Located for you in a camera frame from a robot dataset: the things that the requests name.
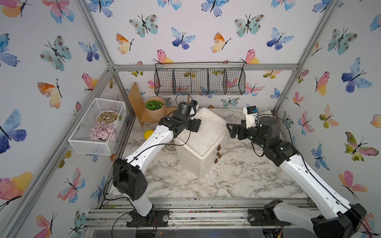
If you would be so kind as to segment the white top drawer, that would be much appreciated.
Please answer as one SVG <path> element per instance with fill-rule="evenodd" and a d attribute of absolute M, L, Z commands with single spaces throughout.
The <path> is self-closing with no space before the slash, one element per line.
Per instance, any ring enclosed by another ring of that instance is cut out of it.
<path fill-rule="evenodd" d="M 214 161 L 216 158 L 222 157 L 227 149 L 227 141 L 227 138 L 214 143 L 212 141 L 193 141 L 190 145 L 190 151 L 196 159 L 205 164 L 210 160 Z"/>

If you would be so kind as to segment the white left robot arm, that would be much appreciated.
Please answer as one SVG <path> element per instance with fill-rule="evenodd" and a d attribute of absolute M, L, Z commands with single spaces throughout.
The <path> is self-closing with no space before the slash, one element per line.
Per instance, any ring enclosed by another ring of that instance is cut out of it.
<path fill-rule="evenodd" d="M 201 120 L 194 118 L 197 109 L 195 100 L 181 102 L 170 115 L 160 119 L 153 134 L 135 152 L 114 161 L 112 185 L 129 199 L 138 215 L 147 217 L 153 210 L 145 194 L 148 182 L 144 174 L 148 166 L 161 149 L 183 131 L 198 132 Z"/>

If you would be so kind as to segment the white plastic drawer cabinet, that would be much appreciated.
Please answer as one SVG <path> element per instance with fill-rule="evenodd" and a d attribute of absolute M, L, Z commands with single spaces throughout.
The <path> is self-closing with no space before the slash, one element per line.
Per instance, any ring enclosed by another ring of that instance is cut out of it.
<path fill-rule="evenodd" d="M 226 150 L 229 132 L 226 121 L 207 108 L 196 115 L 201 120 L 198 132 L 184 130 L 174 139 L 178 162 L 196 177 L 202 179 L 221 159 Z"/>

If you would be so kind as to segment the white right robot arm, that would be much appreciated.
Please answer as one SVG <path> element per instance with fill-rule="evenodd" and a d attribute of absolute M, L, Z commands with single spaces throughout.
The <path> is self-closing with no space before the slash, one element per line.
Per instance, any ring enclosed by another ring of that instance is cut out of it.
<path fill-rule="evenodd" d="M 226 125 L 230 137 L 248 139 L 263 155 L 285 171 L 314 202 L 318 211 L 292 206 L 276 199 L 264 208 L 267 223 L 290 223 L 314 233 L 318 238 L 351 238 L 363 226 L 366 209 L 352 204 L 330 187 L 307 164 L 292 143 L 280 138 L 280 124 L 271 115 Z"/>

